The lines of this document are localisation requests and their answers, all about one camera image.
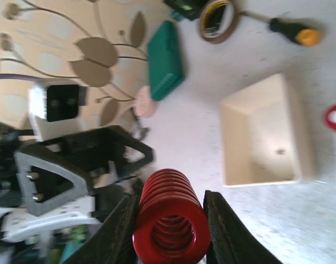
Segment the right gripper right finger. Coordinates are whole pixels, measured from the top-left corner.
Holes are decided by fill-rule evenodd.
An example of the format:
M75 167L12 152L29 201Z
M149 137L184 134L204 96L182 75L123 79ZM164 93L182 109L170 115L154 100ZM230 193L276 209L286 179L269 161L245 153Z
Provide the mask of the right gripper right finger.
M249 232L222 194L205 191L203 209L211 234L207 263L281 263Z

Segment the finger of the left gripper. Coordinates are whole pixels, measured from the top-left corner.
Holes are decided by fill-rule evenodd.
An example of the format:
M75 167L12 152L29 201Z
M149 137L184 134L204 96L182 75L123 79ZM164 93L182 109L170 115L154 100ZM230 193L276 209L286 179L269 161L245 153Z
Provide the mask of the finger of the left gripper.
M40 144L44 146L59 144L58 154L86 172L101 167L108 172L108 162L113 161L118 176L128 176L152 162L154 158L151 147L132 137L118 125L66 135ZM129 162L124 157L127 147L142 153L143 158L133 163Z

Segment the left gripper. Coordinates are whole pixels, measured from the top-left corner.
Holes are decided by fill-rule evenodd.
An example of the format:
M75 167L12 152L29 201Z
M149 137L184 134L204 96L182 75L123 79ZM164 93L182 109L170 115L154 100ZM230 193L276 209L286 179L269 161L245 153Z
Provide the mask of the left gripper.
M94 195L88 173L43 145L22 145L20 130L0 122L0 206L24 202L29 214L40 216Z

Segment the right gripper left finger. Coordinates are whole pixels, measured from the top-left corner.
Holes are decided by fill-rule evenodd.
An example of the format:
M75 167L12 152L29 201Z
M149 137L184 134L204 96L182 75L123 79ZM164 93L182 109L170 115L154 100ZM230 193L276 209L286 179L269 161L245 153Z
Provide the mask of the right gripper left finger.
M133 232L140 197L130 195L121 200L99 230L65 264L137 263Z

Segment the red spring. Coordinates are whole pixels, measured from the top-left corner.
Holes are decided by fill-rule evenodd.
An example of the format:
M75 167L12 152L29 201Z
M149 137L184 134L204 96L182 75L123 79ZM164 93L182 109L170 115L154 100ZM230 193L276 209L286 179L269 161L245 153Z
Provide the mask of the red spring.
M336 132L336 104L330 106L325 114L324 121L327 127Z
M198 263L211 243L208 219L188 178L161 169L146 181L133 233L143 263Z

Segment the white spring tray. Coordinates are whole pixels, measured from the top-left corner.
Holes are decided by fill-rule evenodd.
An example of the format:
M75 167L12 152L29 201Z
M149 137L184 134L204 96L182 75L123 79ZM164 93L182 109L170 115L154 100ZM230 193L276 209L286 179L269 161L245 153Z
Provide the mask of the white spring tray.
M304 108L283 74L227 96L220 118L225 186L291 184L317 176Z

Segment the orange black screwdriver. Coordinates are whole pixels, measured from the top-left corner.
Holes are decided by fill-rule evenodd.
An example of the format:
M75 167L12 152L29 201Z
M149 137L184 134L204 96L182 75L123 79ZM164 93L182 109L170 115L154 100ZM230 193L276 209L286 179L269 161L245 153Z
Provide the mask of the orange black screwdriver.
M319 30L300 22L289 22L279 17L269 18L247 10L239 14L266 23L270 31L281 34L290 42L300 46L312 47L322 39L322 33Z

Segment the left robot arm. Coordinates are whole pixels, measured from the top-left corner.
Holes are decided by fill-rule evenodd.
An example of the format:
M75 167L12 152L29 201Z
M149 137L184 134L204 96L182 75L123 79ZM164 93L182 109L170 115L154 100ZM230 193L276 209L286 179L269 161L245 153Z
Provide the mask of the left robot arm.
M153 149L118 125L36 142L0 122L0 247L106 220Z

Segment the round sanding disc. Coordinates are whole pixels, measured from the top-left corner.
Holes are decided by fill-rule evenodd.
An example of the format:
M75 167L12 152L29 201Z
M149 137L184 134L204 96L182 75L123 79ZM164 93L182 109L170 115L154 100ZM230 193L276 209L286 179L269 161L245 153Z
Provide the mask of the round sanding disc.
M135 114L142 118L151 118L158 109L158 102L151 98L150 87L143 86L136 95Z

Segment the green foam pad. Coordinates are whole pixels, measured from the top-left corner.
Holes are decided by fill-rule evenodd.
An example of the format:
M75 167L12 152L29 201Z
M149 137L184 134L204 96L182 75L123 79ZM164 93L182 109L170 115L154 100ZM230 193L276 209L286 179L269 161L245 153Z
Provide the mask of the green foam pad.
M163 100L185 79L176 26L165 20L147 44L151 98Z

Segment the black battery charger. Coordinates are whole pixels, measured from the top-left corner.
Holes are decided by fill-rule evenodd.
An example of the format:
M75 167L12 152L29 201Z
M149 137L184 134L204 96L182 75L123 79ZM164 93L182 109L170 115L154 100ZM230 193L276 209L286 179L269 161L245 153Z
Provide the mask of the black battery charger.
M208 0L163 0L163 3L183 17L193 21L200 17Z

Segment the brown tape roll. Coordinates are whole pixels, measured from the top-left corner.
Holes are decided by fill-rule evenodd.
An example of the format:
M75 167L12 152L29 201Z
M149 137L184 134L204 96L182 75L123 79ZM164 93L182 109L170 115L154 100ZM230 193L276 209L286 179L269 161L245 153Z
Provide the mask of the brown tape roll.
M219 44L232 35L238 22L239 8L235 1L208 1L199 17L199 34L208 43Z

